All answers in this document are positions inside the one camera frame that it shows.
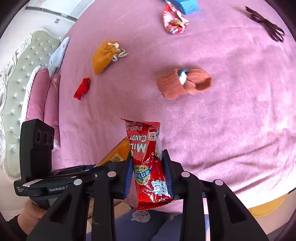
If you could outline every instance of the yellow fabric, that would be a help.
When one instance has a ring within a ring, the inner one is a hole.
[[[92,57],[92,66],[94,74],[102,73],[104,68],[106,68],[107,65],[110,64],[110,62],[112,61],[113,55],[120,54],[120,51],[116,51],[114,45],[107,45],[107,43],[115,44],[116,41],[104,41],[94,53]]]
[[[114,161],[113,159],[114,156],[116,157],[120,156],[125,161],[128,157],[129,151],[130,151],[129,141],[127,138],[124,138],[121,142],[119,142],[119,144],[117,144],[112,149],[112,151],[108,153],[108,155],[101,162],[99,162],[99,164],[97,164],[97,166],[101,166],[105,163]]]
[[[275,209],[277,209],[287,196],[288,194],[285,194],[284,196],[281,196],[268,203],[262,204],[260,206],[252,207],[249,209],[249,211],[253,215],[253,217],[262,218],[272,213]]]

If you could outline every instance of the pink bed sheet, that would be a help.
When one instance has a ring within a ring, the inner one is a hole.
[[[247,208],[296,187],[296,43],[264,0],[198,0],[178,35],[163,27],[161,0],[94,2],[66,36],[59,96],[60,162],[55,168],[97,163],[125,135],[120,118],[161,122],[171,159],[202,180],[220,178]],[[275,42],[245,15],[244,6],[284,29]],[[128,56],[94,75],[91,57],[107,39]],[[210,90],[166,100],[158,76],[202,68]],[[73,94],[91,79],[81,101]],[[136,204],[132,185],[127,202]],[[181,212],[182,201],[162,211]]]

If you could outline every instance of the orange book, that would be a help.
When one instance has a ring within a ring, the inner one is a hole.
[[[130,151],[129,141],[125,137],[121,142],[119,142],[108,154],[101,160],[97,166],[101,166],[109,162],[120,162],[125,161],[128,157]]]

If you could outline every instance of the red sock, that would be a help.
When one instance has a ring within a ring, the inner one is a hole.
[[[91,80],[89,78],[83,79],[82,83],[79,85],[78,89],[76,90],[74,94],[74,98],[77,98],[78,100],[81,100],[81,96],[87,93],[89,90],[89,84],[91,83]]]

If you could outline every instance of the rolled sock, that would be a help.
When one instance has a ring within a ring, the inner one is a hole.
[[[95,51],[92,57],[94,74],[102,73],[112,61],[127,56],[127,53],[116,41],[106,40]]]
[[[187,93],[180,83],[178,71],[179,69],[175,69],[173,74],[157,79],[157,87],[167,99],[174,100],[177,99],[179,95],[185,95]]]
[[[194,95],[198,92],[208,89],[212,84],[212,77],[202,69],[192,69],[187,74],[187,80],[184,83],[184,90]]]
[[[212,77],[204,70],[175,69],[169,76],[159,77],[157,87],[162,95],[170,100],[187,93],[194,95],[208,89],[212,84]]]

